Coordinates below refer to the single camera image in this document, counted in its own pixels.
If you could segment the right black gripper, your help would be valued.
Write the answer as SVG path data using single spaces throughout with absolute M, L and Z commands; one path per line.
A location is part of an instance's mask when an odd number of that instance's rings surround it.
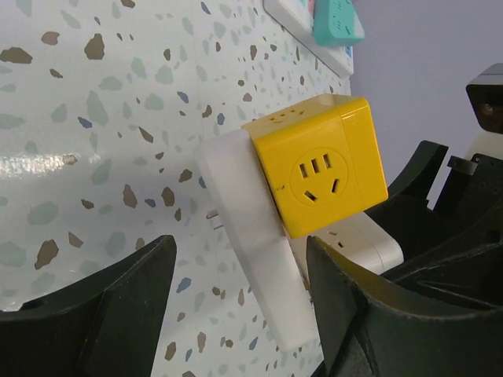
M 458 306 L 502 304 L 502 161 L 452 158 L 433 209 L 428 193 L 448 147 L 422 141 L 366 213 L 404 251 L 392 279 L 416 293 Z

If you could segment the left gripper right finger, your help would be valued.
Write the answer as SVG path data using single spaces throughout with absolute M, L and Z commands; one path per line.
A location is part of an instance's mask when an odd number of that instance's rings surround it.
M 307 240 L 320 376 L 499 376 L 502 245 L 440 247 L 386 275 Z

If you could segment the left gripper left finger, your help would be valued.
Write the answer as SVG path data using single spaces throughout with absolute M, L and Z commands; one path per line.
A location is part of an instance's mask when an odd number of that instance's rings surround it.
M 160 236 L 123 260 L 1 313 L 3 376 L 149 376 L 177 246 Z

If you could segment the yellow cube plug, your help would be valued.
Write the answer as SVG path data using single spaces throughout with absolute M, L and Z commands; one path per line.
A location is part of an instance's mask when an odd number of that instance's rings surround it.
M 388 198 L 372 112 L 364 97 L 324 93 L 243 128 L 293 239 Z

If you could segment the white triangular socket block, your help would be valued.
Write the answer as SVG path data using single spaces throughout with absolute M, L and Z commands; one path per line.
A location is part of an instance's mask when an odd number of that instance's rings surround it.
M 279 348 L 289 352 L 317 338 L 303 277 L 248 132 L 213 137 L 196 148 L 195 157 Z

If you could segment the teal triangular socket block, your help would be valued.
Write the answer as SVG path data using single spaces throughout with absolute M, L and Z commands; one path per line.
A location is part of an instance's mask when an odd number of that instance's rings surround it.
M 351 0 L 317 0 L 313 37 L 319 46 L 347 47 L 361 42 L 365 31 Z

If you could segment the white power strip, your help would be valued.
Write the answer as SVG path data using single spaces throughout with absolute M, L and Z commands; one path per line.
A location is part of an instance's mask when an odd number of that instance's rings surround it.
M 270 16 L 339 77 L 350 77 L 354 73 L 351 47 L 327 48 L 315 42 L 312 35 L 314 1 L 263 0 L 263 7 Z

